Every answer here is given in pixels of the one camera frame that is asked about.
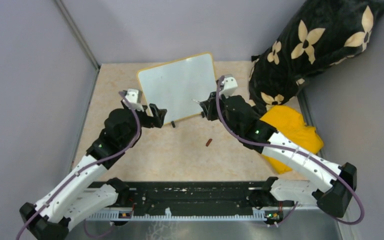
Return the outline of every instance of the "flower pattern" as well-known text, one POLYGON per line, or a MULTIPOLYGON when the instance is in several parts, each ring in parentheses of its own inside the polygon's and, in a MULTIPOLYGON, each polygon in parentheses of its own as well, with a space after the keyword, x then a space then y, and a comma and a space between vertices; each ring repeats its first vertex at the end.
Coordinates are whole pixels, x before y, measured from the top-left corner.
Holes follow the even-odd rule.
POLYGON ((275 97, 272 97, 270 95, 265 94, 264 92, 261 93, 261 98, 268 105, 280 105, 282 104, 282 101, 285 99, 285 97, 280 94, 278 94, 275 97))
POLYGON ((294 48, 294 50, 290 54, 290 57, 292 59, 297 59, 305 52, 308 55, 308 60, 311 64, 313 64, 316 60, 313 45, 319 41, 325 30, 325 28, 315 28, 308 32, 306 24, 304 23, 304 21, 301 20, 298 26, 298 38, 301 43, 299 43, 294 48))
POLYGON ((278 53, 282 50, 282 43, 280 41, 275 41, 271 47, 271 52, 267 56, 267 61, 269 63, 274 61, 274 64, 278 65, 280 63, 278 53))
POLYGON ((367 6, 363 13, 363 17, 361 19, 361 25, 363 26, 364 31, 359 31, 350 36, 346 42, 344 47, 360 47, 362 46, 362 51, 364 52, 367 48, 367 44, 370 41, 370 36, 372 35, 374 17, 372 10, 367 6))
POLYGON ((303 84, 303 83, 305 83, 306 81, 304 80, 304 78, 300 78, 300 79, 298 79, 298 80, 296 80, 296 85, 301 85, 301 84, 303 84))
POLYGON ((332 63, 331 66, 333 66, 333 65, 338 65, 338 64, 342 63, 343 61, 345 61, 345 60, 347 60, 347 59, 350 59, 350 58, 354 58, 354 57, 355 57, 355 55, 349 55, 349 56, 346 56, 346 57, 342 58, 341 60, 332 63))

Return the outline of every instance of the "black pillow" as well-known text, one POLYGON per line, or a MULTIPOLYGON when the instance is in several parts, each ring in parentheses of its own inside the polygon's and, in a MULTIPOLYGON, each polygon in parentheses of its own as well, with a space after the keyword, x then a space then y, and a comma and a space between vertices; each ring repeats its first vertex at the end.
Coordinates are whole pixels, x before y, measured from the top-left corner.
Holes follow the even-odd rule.
POLYGON ((248 90, 261 114, 314 77, 367 48, 384 0, 307 0, 273 46, 251 60, 248 90))

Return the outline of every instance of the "beige speckled tabletop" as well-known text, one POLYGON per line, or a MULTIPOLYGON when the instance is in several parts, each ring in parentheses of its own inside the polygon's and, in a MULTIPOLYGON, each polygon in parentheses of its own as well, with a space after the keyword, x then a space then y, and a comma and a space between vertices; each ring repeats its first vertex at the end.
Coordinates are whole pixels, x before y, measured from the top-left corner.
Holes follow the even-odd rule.
MULTIPOLYGON (((76 165, 99 136, 109 113, 121 108, 121 90, 140 89, 136 73, 158 63, 103 64, 87 113, 74 160, 76 165)), ((235 95, 249 98, 247 84, 250 61, 215 62, 217 76, 233 74, 238 82, 235 95)), ((288 106, 300 111, 297 99, 288 106)), ((118 177, 123 181, 258 181, 277 176, 270 164, 242 146, 219 121, 193 116, 160 128, 142 128, 142 137, 100 180, 118 177), (208 139, 211 144, 206 147, 208 139)), ((303 179, 297 172, 280 178, 303 179)))

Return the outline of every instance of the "metal corner frame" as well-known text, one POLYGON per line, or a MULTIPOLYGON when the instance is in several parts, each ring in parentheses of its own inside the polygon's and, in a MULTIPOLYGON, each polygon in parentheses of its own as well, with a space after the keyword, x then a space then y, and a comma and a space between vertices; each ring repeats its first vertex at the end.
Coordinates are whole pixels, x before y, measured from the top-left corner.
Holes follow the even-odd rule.
MULTIPOLYGON (((313 117, 311 116, 310 105, 309 105, 309 102, 308 102, 308 99, 307 99, 307 95, 306 95, 305 89, 300 91, 300 93, 296 97, 298 98, 299 107, 301 108, 301 113, 302 113, 302 116, 304 118, 305 123, 307 123, 310 126, 314 126, 314 127, 317 128, 316 123, 315 123, 313 117)), ((320 151, 318 152, 317 156, 319 156, 319 157, 321 157, 323 159, 326 159, 325 158, 326 154, 325 154, 325 151, 324 151, 323 148, 320 149, 320 151)))
POLYGON ((67 174, 70 173, 73 170, 73 167, 74 167, 73 165, 74 165, 74 162, 76 160, 77 151, 79 150, 80 140, 82 139, 82 134, 83 134, 83 130, 85 128, 85 123, 86 123, 86 117, 88 116, 89 106, 91 105, 91 100, 92 100, 92 96, 94 95, 95 87, 97 85, 97 80, 98 80, 99 73, 100 73, 100 70, 96 69, 95 76, 94 76, 94 79, 93 79, 93 85, 90 88, 90 91, 86 93, 88 95, 88 100, 87 100, 87 104, 85 104, 83 106, 84 114, 81 116, 81 121, 80 121, 78 130, 77 130, 77 134, 76 134, 77 139, 76 139, 75 147, 73 148, 73 150, 72 150, 72 152, 71 152, 71 154, 70 154, 70 156, 68 158, 68 159, 71 160, 71 163, 68 166, 68 169, 66 170, 67 174))
POLYGON ((63 0, 52 0, 52 2, 55 4, 55 6, 58 9, 59 13, 61 14, 62 18, 64 18, 65 23, 67 24, 67 26, 70 29, 70 32, 73 34, 74 38, 77 40, 78 45, 80 46, 81 50, 84 52, 86 57, 89 59, 90 63, 92 63, 93 67, 96 70, 99 70, 101 68, 100 64, 98 63, 97 59, 95 58, 94 54, 92 53, 91 49, 89 48, 88 43, 86 42, 85 38, 83 37, 82 33, 80 32, 79 28, 77 27, 76 23, 74 22, 73 18, 71 17, 65 4, 63 3, 63 0))

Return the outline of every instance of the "purple cable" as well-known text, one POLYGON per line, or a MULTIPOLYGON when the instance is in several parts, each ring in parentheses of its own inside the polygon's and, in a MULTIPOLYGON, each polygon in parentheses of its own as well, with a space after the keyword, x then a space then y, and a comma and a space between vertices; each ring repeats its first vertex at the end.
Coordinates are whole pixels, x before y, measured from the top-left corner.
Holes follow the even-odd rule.
MULTIPOLYGON (((98 160, 98 161, 95 161, 95 162, 92 162, 92 163, 89 163, 88 165, 80 168, 79 171, 77 171, 79 174, 81 174, 83 171, 87 170, 88 168, 92 167, 93 165, 97 165, 97 164, 101 164, 105 161, 108 161, 108 160, 111 160, 113 158, 116 158, 120 155, 122 155, 123 153, 125 153, 129 148, 131 148, 133 146, 133 144, 135 143, 136 139, 139 137, 139 135, 141 134, 141 123, 139 121, 139 117, 138 115, 136 114, 135 110, 133 109, 132 105, 130 104, 130 102, 125 98, 125 96, 123 96, 122 94, 120 94, 121 97, 123 98, 123 100, 125 101, 125 103, 127 104, 127 106, 129 107, 129 109, 131 110, 131 112, 133 113, 133 116, 134 116, 134 119, 136 120, 136 135, 134 136, 134 138, 130 141, 130 143, 121 151, 117 152, 116 154, 114 155, 111 155, 111 156, 107 156, 101 160, 98 160)), ((24 230, 27 228, 27 226, 29 226, 29 224, 33 221, 33 219, 35 219, 46 207, 46 205, 49 205, 54 199, 55 197, 57 197, 57 195, 76 177, 76 175, 72 175, 67 181, 65 181, 53 194, 52 196, 50 196, 50 198, 46 201, 46 204, 44 204, 41 208, 39 208, 38 211, 36 211, 25 223, 24 225, 21 227, 20 231, 18 232, 17 236, 16 236, 16 240, 20 240, 20 237, 21 237, 21 234, 23 234, 24 230)))
MULTIPOLYGON (((222 82, 223 82, 224 79, 225 79, 225 76, 221 76, 219 78, 219 80, 218 80, 217 89, 215 91, 215 106, 217 108, 218 118, 220 119, 220 122, 223 124, 224 128, 226 128, 226 130, 230 133, 230 135, 232 135, 233 137, 238 139, 240 142, 245 143, 245 144, 249 144, 249 145, 253 145, 253 146, 258 146, 258 147, 270 147, 270 148, 276 148, 276 149, 286 150, 286 151, 290 151, 290 152, 295 152, 296 150, 291 148, 291 147, 281 146, 281 145, 274 145, 274 144, 268 144, 268 143, 261 143, 261 142, 253 142, 253 141, 249 141, 249 140, 243 139, 242 137, 236 135, 229 128, 229 126, 226 124, 226 121, 223 118, 222 110, 220 108, 220 88, 222 86, 222 82)), ((358 204, 358 207, 360 208, 360 217, 357 220, 355 220, 355 221, 351 221, 350 222, 350 221, 344 221, 344 220, 339 219, 339 218, 334 217, 334 216, 331 216, 331 217, 334 218, 335 220, 337 220, 338 222, 340 222, 342 224, 346 224, 346 225, 356 225, 356 224, 361 223, 361 221, 363 220, 363 218, 365 216, 365 210, 364 210, 364 207, 363 207, 363 203, 360 200, 359 196, 357 196, 356 192, 350 187, 350 185, 348 185, 348 183, 342 177, 338 176, 330 168, 325 166, 323 163, 317 161, 313 156, 311 156, 311 155, 309 155, 309 154, 307 154, 305 152, 302 152, 302 151, 298 151, 297 153, 299 155, 301 155, 301 156, 309 158, 311 161, 313 161, 314 163, 316 163, 317 165, 319 165, 320 167, 325 169, 332 176, 334 176, 336 179, 338 179, 339 182, 342 183, 345 186, 345 188, 352 194, 352 196, 354 197, 355 201, 358 204)))

